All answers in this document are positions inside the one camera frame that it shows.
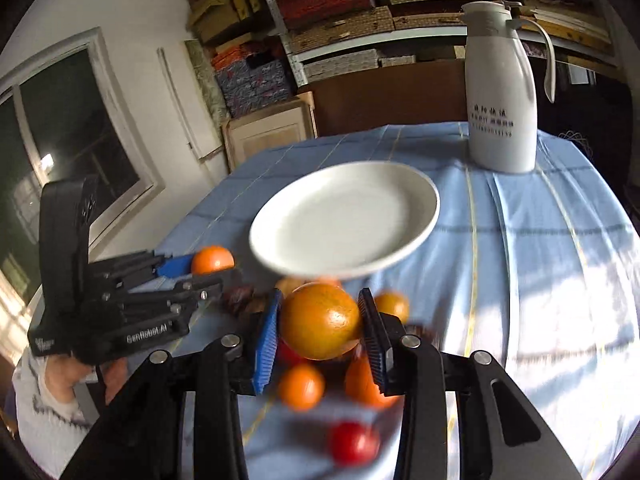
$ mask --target white sleeve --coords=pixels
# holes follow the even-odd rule
[[[59,478],[89,432],[77,402],[58,402],[44,385],[45,359],[26,348],[14,371],[18,434],[31,458]]]

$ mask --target white pitcher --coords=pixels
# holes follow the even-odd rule
[[[467,26],[465,79],[471,157],[489,170],[531,171],[536,165],[536,87],[516,30],[531,24],[545,39],[545,93],[551,102],[556,96],[554,46],[536,22],[511,19],[504,3],[472,2],[462,10]]]

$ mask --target silver screw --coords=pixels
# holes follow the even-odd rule
[[[222,346],[233,348],[240,344],[240,338],[236,334],[227,334],[222,337],[220,342],[222,343]]]
[[[149,360],[155,365],[161,365],[169,358],[168,352],[165,350],[156,350],[155,352],[151,352],[149,356]]]
[[[489,354],[489,352],[481,350],[474,354],[474,359],[476,360],[476,363],[487,365],[491,362],[491,354]]]
[[[418,348],[418,346],[420,346],[420,338],[411,334],[403,335],[400,338],[400,342],[402,343],[402,346],[407,348]]]

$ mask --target red tomato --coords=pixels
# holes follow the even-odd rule
[[[331,455],[341,466],[359,466],[371,462],[380,449],[380,434],[359,422],[341,422],[329,436]]]
[[[278,357],[280,362],[290,366],[299,365],[300,363],[306,363],[306,359],[296,354],[282,339],[278,341],[276,356]]]

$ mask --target blue tablecloth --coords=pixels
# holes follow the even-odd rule
[[[540,411],[585,479],[596,479],[640,418],[640,242],[622,206],[567,140],[538,136],[536,170],[497,174],[468,158],[466,123],[385,126],[261,152],[219,184],[159,250],[185,254],[229,248],[248,280],[273,286],[248,246],[249,227],[279,190],[327,166],[392,160],[433,179],[442,200],[433,233],[415,253],[372,276],[344,283],[356,295],[390,287],[411,299],[411,322],[433,326],[441,349],[485,349]],[[191,334],[170,349],[201,350],[232,327],[201,308]],[[390,479],[401,403],[375,413],[339,387],[311,412],[272,400],[240,399],[252,480]],[[449,399],[449,477],[458,477],[454,400]],[[326,428],[343,418],[377,425],[383,447],[366,468],[334,466]],[[190,432],[187,431],[185,457]],[[190,476],[189,460],[185,477]]]

